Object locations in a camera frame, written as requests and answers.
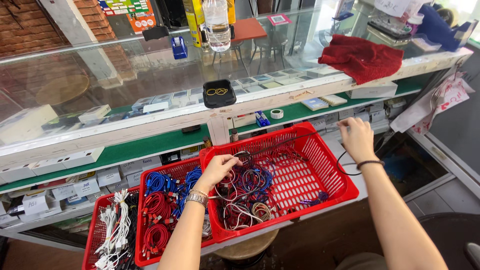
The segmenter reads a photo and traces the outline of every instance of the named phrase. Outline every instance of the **green shelf liner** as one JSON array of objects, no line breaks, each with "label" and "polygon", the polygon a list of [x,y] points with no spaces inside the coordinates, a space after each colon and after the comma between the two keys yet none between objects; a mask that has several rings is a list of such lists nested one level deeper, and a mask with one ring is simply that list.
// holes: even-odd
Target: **green shelf liner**
[{"label": "green shelf liner", "polygon": [[40,176],[30,177],[0,186],[0,192],[4,190],[33,185],[42,181],[75,174],[84,171],[93,171],[95,168],[110,164],[132,160],[139,157],[155,154],[170,149],[179,148],[203,142],[204,136],[210,136],[206,124],[200,125],[200,130],[190,133],[182,133],[181,130],[163,133],[148,138],[138,139],[131,142],[105,147],[95,163],[51,172]]},{"label": "green shelf liner", "polygon": [[[398,83],[398,88],[396,90],[396,95],[404,94],[410,91],[418,90],[421,89],[421,85],[416,84],[415,82],[412,82],[410,80],[402,80],[399,81]],[[313,116],[317,115],[319,113],[328,113],[329,111],[332,110],[337,110],[345,107],[350,107],[350,106],[355,106],[357,104],[361,104],[364,102],[370,102],[370,101],[375,101],[378,100],[379,98],[358,98],[358,99],[351,99],[347,96],[346,93],[338,93],[335,94],[341,98],[344,98],[347,100],[347,103],[344,103],[342,105],[338,106],[330,106],[325,109],[320,109],[316,111],[312,111],[309,108],[307,108],[305,105],[301,103],[295,103],[295,104],[290,104],[284,107],[279,107],[276,109],[282,109],[283,110],[283,118],[282,119],[272,119],[270,117],[270,111],[271,110],[264,110],[264,114],[268,117],[268,120],[270,121],[270,124],[279,124],[279,123],[284,123],[284,122],[293,122],[296,119],[303,118],[303,117],[308,117],[308,116]],[[247,132],[253,129],[257,129],[259,126],[257,124],[250,124],[246,126],[242,126],[237,128],[237,131],[239,133],[242,132]]]}]

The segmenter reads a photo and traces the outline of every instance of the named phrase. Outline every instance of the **red cloth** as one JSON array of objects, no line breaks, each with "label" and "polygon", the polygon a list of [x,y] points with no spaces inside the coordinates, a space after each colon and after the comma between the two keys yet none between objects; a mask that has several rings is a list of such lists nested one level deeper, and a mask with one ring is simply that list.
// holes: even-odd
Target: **red cloth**
[{"label": "red cloth", "polygon": [[395,74],[402,66],[403,51],[359,37],[333,35],[319,64],[342,70],[358,85]]}]

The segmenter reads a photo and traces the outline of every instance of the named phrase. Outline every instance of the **wristwatch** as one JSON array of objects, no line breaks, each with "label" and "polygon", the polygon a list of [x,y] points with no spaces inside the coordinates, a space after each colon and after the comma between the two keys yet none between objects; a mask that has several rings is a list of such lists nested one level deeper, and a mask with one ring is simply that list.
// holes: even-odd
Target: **wristwatch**
[{"label": "wristwatch", "polygon": [[190,193],[190,194],[188,194],[185,202],[188,202],[188,201],[199,202],[199,203],[203,204],[205,206],[205,208],[207,208],[208,198],[206,196],[202,196],[202,195],[199,195],[199,194],[196,194],[196,193]]}]

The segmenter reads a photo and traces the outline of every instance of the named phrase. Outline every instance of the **red plastic basket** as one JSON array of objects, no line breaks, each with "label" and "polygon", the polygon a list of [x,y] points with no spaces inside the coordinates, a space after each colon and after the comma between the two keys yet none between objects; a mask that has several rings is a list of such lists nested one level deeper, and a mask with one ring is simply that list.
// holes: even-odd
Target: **red plastic basket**
[{"label": "red plastic basket", "polygon": [[[144,171],[140,178],[140,198],[138,201],[138,209],[143,209],[144,200],[146,191],[146,177],[151,172],[159,172],[161,174],[170,174],[172,178],[180,180],[180,183],[185,182],[185,176],[188,172],[192,171],[196,166],[200,165],[200,158],[192,158],[188,160],[183,160],[175,162],[169,165],[161,166],[155,169]],[[142,213],[138,211],[138,220],[137,220],[137,242],[135,243],[135,264],[143,267],[160,261],[161,256],[153,257],[150,255],[150,259],[147,259],[142,254],[142,247],[144,246],[144,233],[145,227],[143,224]],[[214,240],[210,239],[208,241],[202,242],[202,247],[214,244]]]},{"label": "red plastic basket", "polygon": [[[312,124],[307,122],[238,142],[202,149],[200,151],[202,169],[207,167],[215,155],[235,154],[244,150],[255,153],[295,137],[299,138],[283,145],[291,146],[297,152],[303,153],[308,161],[297,160],[288,167],[276,168],[272,194],[281,209],[278,209],[274,202],[268,201],[270,208],[276,207],[271,220],[239,231],[228,231],[219,220],[217,200],[209,200],[208,213],[216,243],[358,197],[359,191],[350,177],[338,171],[336,158]],[[312,207],[298,203],[303,199],[316,199],[319,191],[326,191],[329,194],[326,202]]]},{"label": "red plastic basket", "polygon": [[[140,187],[129,188],[130,193],[138,193]],[[100,220],[100,211],[107,208],[107,205],[113,203],[114,193],[103,195],[95,202],[95,206],[92,214],[92,221],[90,222],[90,230],[88,231],[87,246],[85,248],[84,262],[82,264],[82,270],[95,270],[95,263],[98,261],[98,254],[94,252],[99,246],[105,242],[105,234],[107,226]]]}]

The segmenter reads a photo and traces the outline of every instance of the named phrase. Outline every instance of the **dark bracelet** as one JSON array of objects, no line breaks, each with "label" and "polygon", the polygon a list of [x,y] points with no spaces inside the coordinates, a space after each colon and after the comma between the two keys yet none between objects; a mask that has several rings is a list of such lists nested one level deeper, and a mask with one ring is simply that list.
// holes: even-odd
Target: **dark bracelet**
[{"label": "dark bracelet", "polygon": [[385,162],[381,161],[381,160],[366,160],[366,161],[362,161],[360,162],[358,165],[357,165],[357,170],[360,171],[360,167],[364,164],[367,164],[367,163],[379,163],[381,164],[382,166],[385,166]]}]

